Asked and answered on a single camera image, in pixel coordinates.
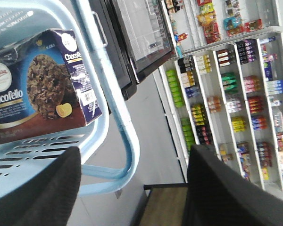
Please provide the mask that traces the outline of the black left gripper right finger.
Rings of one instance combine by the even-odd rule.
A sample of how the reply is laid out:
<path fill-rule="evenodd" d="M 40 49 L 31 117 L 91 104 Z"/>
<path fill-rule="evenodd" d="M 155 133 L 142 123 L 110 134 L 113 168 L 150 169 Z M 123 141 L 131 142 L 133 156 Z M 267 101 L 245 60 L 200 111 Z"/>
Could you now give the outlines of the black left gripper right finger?
<path fill-rule="evenodd" d="M 193 145 L 184 226 L 283 226 L 283 200 L 220 161 L 210 145 Z"/>

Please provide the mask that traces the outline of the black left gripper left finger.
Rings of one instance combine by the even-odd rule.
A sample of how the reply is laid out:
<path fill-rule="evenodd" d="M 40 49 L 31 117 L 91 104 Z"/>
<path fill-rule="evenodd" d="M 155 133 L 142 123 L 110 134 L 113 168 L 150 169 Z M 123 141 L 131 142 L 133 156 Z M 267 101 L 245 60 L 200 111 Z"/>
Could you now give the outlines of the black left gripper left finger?
<path fill-rule="evenodd" d="M 81 183 L 76 146 L 19 188 L 0 197 L 0 226 L 65 226 Z"/>

